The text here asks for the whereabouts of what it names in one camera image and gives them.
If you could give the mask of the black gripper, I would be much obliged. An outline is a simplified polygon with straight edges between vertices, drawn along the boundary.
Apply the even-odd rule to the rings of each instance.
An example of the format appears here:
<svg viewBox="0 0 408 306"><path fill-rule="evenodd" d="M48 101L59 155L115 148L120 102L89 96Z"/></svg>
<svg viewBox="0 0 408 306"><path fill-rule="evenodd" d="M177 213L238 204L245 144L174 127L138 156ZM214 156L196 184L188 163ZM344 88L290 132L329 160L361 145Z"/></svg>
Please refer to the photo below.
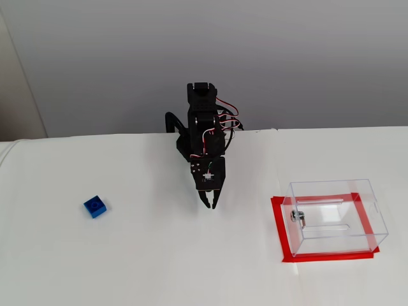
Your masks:
<svg viewBox="0 0 408 306"><path fill-rule="evenodd" d="M193 158L190 162L191 174L201 201L207 208L215 209L225 180L225 158ZM213 190L212 206L206 191Z"/></svg>

